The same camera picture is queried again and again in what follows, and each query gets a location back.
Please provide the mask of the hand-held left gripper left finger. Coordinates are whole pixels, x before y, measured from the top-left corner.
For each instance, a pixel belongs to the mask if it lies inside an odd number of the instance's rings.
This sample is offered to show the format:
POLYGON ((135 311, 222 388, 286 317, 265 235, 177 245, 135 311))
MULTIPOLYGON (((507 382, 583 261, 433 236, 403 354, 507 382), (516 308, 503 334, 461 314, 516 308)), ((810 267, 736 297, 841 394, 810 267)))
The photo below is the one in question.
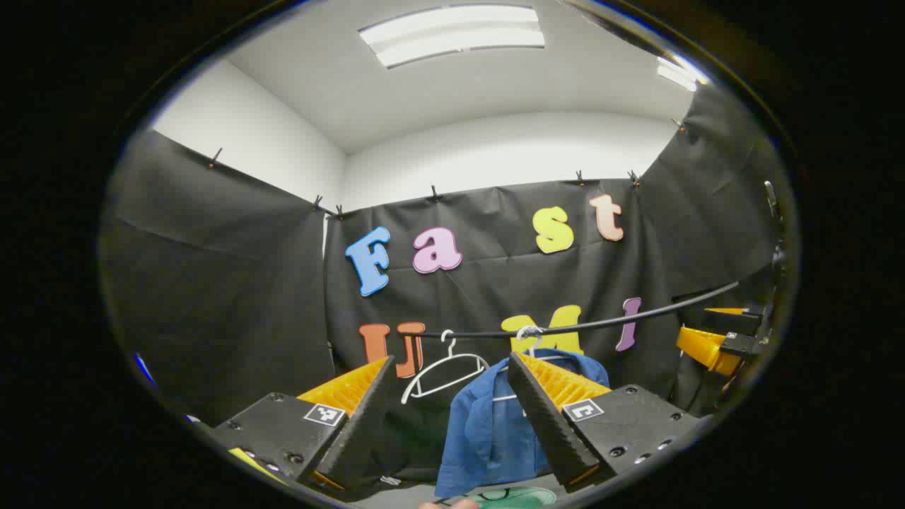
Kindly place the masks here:
POLYGON ((212 437, 281 483, 349 493, 364 484, 395 377, 395 358, 385 356, 296 397, 272 392, 212 437))

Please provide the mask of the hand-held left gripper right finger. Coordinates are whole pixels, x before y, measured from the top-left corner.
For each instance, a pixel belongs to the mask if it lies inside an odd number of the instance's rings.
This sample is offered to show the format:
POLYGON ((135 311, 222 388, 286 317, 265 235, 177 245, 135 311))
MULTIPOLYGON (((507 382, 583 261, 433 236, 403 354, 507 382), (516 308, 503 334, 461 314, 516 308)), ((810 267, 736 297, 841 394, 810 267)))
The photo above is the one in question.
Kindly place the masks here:
POLYGON ((557 482, 571 493, 636 470, 702 429, 702 420, 639 385, 617 389, 513 352, 508 383, 557 482))

